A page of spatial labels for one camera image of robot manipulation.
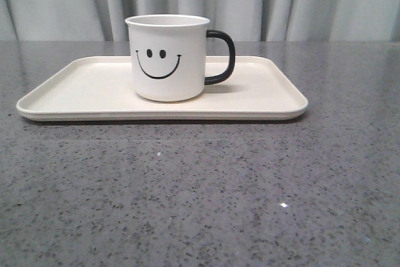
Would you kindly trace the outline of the white smiley mug black handle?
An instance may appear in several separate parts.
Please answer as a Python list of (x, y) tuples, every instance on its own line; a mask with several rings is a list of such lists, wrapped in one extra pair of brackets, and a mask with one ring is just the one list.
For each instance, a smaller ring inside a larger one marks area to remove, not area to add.
[[(210, 20), (181, 14), (132, 16), (128, 26), (135, 92), (151, 101), (174, 102), (195, 98), (206, 85), (227, 80), (233, 73), (236, 48), (231, 37), (208, 28)], [(206, 39), (223, 40), (227, 68), (206, 76)]]

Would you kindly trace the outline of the cream rectangular tray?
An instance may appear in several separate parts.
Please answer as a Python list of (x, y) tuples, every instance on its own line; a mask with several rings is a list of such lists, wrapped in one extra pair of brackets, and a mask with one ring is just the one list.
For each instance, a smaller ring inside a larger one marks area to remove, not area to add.
[(196, 98), (160, 103), (133, 90), (128, 56), (77, 59), (16, 104), (33, 121), (286, 120), (305, 112), (307, 98), (269, 59), (239, 56), (225, 82)]

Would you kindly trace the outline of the grey curtain backdrop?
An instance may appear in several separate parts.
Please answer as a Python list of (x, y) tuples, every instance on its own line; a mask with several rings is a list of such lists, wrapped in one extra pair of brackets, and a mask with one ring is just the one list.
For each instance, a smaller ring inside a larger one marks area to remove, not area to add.
[(235, 41), (398, 41), (399, 0), (1, 0), (3, 41), (125, 41), (125, 19), (204, 16)]

